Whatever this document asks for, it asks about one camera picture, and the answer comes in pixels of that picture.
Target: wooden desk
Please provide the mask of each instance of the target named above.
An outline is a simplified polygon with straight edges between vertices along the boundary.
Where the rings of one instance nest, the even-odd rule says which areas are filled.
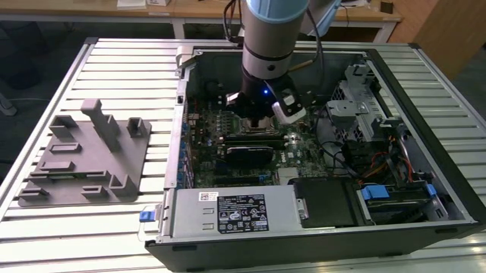
[[[175,0],[169,6],[150,6],[145,10],[118,10],[118,0],[0,0],[2,14],[83,15],[83,16],[173,16]]]
[[[222,23],[223,9],[229,0],[175,0],[174,16],[178,18],[178,24],[185,23]],[[378,7],[380,0],[373,0],[372,5]],[[378,28],[380,31],[374,38],[376,43],[386,43],[397,23],[402,21],[398,13],[388,14],[369,9],[369,7],[354,7],[346,10],[341,9],[335,15],[333,27],[369,27]]]
[[[183,39],[186,23],[222,24],[229,0],[173,0],[167,7],[150,6],[145,10],[118,10],[118,0],[0,0],[0,20],[51,22],[171,23],[177,39]],[[402,17],[366,7],[339,10],[334,27],[378,28],[374,39],[386,43]]]

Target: warning label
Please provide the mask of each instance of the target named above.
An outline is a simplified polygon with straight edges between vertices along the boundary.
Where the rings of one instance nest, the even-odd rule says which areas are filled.
[[[218,231],[226,233],[269,230],[265,195],[218,197]]]

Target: metal table surface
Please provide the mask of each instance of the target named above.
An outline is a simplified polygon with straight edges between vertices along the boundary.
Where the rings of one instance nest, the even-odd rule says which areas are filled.
[[[99,39],[84,44],[0,187],[0,272],[166,272],[139,241],[139,211],[163,200],[175,92],[178,46],[229,45],[217,40]],[[313,43],[301,43],[314,47]],[[412,97],[454,162],[486,202],[486,123],[420,49],[406,44],[323,43],[376,48]],[[117,119],[153,123],[142,195],[134,203],[22,208],[18,193],[34,170],[56,114],[80,121],[84,98],[100,98]],[[394,112],[392,101],[385,98]],[[149,236],[158,226],[145,227]],[[410,255],[255,267],[226,272],[486,271],[486,233],[440,242]]]

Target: cable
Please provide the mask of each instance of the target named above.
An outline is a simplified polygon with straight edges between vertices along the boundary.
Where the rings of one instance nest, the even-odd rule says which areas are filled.
[[[227,23],[226,23],[226,14],[229,12],[229,9],[231,8],[233,4],[237,2],[237,0],[231,0],[229,2],[229,4],[226,5],[225,7],[225,11],[223,11],[223,31],[225,31],[225,36],[226,36],[226,39],[231,42],[233,41],[233,37],[231,37],[231,34],[229,32],[229,26],[227,26]]]
[[[408,172],[409,172],[409,182],[412,183],[413,182],[413,171],[412,171],[412,164],[410,164],[410,161],[402,157],[400,157],[400,159],[404,160],[404,162],[406,163],[406,168],[408,168]]]
[[[238,0],[238,10],[241,12],[241,27],[243,27],[243,18],[242,18],[242,0]]]
[[[14,165],[15,160],[0,159],[0,164]]]
[[[51,101],[46,98],[15,98],[11,101]]]
[[[373,168],[373,166],[374,166],[374,160],[377,159],[377,156],[378,155],[386,155],[388,154],[388,152],[377,152],[376,154],[374,154],[374,156],[373,156],[373,158],[372,158],[372,166],[370,166],[370,168]]]
[[[345,8],[345,10],[346,10],[346,27],[350,27],[350,15],[347,14],[347,7],[343,5],[343,4],[341,4],[341,6]]]
[[[321,58],[321,69],[322,69],[322,75],[323,75],[325,74],[325,54],[323,54],[323,48],[322,48],[322,43],[321,43],[318,25],[317,25],[317,21],[314,20],[313,13],[311,13],[310,9],[306,10],[306,14],[307,14],[309,19],[310,19],[310,21],[313,23],[314,34],[317,36],[317,53],[315,53],[314,58],[311,60],[307,60],[303,63],[294,65],[289,69],[289,72],[297,71],[301,68],[305,68],[305,67],[310,66]]]
[[[342,144],[341,142],[338,142],[338,141],[325,141],[323,143],[321,143],[321,145],[322,145],[322,150],[323,150],[323,152],[335,160],[335,161],[338,161],[339,163],[341,163],[341,165],[343,166],[343,168],[347,170],[347,172],[349,172],[349,174],[353,176],[353,177],[355,177],[355,178],[360,178],[360,179],[365,179],[365,177],[362,177],[362,175],[346,164],[346,162],[345,161],[342,161],[337,156],[334,156],[327,150],[326,150],[326,148],[325,148],[325,145],[327,144],[327,143],[333,143],[333,144]]]

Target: blue tab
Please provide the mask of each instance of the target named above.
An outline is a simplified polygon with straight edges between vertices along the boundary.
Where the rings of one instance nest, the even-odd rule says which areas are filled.
[[[368,191],[366,188],[362,189],[362,195],[364,195],[365,200],[370,200],[372,199],[370,192]]]
[[[186,133],[190,131],[190,127],[186,122],[182,123],[182,131]]]
[[[365,200],[390,197],[389,191],[384,185],[366,186],[365,189],[362,189],[362,194]]]
[[[438,191],[436,190],[434,188],[434,185],[433,184],[428,184],[428,192],[429,192],[429,195],[432,197],[434,197],[436,195],[438,195]]]
[[[141,223],[155,222],[155,210],[141,212]]]

